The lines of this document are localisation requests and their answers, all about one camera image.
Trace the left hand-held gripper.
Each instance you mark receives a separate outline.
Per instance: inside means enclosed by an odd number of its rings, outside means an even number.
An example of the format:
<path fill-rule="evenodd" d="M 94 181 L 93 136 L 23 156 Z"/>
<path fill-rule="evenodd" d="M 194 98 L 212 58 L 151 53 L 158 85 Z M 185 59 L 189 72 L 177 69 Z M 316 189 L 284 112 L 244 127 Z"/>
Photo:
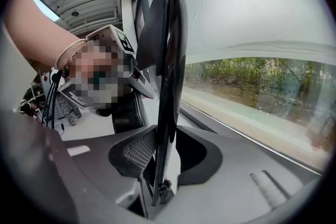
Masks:
<path fill-rule="evenodd" d="M 107 72 L 94 72 L 91 78 L 69 78 L 58 91 L 82 109 L 105 109 L 126 95 L 136 92 L 153 99 L 155 91 L 138 68 L 136 53 L 123 31 L 106 25 L 87 35 L 80 43 L 92 41 L 96 46 L 110 47 L 118 53 L 118 65 Z"/>

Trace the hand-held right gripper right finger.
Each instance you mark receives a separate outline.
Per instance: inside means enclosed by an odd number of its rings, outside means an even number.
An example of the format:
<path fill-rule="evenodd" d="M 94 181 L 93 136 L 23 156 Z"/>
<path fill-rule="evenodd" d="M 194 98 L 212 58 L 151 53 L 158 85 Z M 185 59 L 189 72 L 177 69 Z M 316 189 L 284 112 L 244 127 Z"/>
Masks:
<path fill-rule="evenodd" d="M 158 223 L 288 223 L 321 177 L 231 131 L 179 126 L 176 149 L 177 193 Z"/>

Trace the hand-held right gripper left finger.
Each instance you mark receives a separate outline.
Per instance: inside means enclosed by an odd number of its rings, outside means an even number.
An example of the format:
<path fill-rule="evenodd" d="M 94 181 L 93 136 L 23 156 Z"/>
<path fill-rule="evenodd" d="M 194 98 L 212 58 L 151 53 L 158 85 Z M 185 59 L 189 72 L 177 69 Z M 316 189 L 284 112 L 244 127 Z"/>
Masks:
<path fill-rule="evenodd" d="M 143 172 L 156 149 L 154 125 L 102 137 L 66 141 L 67 149 L 88 151 L 73 156 L 83 175 L 110 201 L 139 216 L 148 212 Z"/>

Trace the person's left hand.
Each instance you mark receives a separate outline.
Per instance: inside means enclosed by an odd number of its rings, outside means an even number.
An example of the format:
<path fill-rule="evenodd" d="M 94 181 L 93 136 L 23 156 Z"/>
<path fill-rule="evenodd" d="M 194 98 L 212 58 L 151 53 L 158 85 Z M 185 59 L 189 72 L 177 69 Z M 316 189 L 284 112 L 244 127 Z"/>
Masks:
<path fill-rule="evenodd" d="M 110 47 L 96 46 L 92 41 L 81 45 L 70 57 L 69 78 L 91 78 L 94 72 L 107 72 L 118 65 L 118 53 Z"/>

